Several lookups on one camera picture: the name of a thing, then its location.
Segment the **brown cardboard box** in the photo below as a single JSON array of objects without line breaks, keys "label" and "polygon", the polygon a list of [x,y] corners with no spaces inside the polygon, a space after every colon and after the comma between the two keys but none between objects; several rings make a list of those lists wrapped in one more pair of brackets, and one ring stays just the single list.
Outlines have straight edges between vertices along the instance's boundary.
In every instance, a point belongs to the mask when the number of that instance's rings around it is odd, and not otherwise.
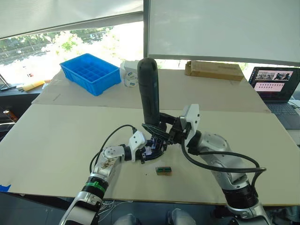
[{"label": "brown cardboard box", "polygon": [[200,62],[194,60],[186,63],[185,75],[232,81],[241,81],[244,78],[243,72],[238,64]]}]

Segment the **blue plastic crate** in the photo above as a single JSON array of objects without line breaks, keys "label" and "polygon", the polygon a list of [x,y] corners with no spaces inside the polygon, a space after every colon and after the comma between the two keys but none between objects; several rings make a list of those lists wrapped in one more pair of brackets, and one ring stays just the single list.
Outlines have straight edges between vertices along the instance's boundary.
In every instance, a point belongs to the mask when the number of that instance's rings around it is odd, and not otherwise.
[{"label": "blue plastic crate", "polygon": [[119,68],[91,54],[83,54],[60,64],[66,78],[98,96],[121,82]]}]

